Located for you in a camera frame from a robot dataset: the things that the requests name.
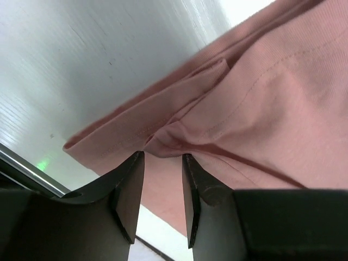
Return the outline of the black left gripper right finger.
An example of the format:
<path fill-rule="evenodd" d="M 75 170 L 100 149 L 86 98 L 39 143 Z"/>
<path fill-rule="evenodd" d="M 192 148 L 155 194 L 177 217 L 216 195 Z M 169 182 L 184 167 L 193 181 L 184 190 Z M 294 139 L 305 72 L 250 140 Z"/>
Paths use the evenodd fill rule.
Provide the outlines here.
<path fill-rule="evenodd" d="M 182 157 L 194 260 L 347 260 L 347 191 L 233 190 Z"/>

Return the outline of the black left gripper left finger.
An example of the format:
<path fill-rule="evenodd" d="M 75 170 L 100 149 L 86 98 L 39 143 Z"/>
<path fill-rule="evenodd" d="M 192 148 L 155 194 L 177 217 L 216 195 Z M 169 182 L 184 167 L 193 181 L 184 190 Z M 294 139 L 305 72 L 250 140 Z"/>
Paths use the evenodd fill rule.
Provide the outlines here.
<path fill-rule="evenodd" d="M 1 260 L 127 260 L 135 241 L 145 155 L 63 197 L 13 180 L 1 162 Z"/>

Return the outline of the pink printed t shirt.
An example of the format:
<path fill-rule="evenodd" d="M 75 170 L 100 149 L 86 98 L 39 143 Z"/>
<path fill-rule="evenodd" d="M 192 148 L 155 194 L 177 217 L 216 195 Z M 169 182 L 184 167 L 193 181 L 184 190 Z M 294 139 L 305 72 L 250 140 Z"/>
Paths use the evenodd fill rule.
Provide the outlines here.
<path fill-rule="evenodd" d="M 186 234 L 183 154 L 233 189 L 347 188 L 347 1 L 275 1 L 63 147 Z"/>

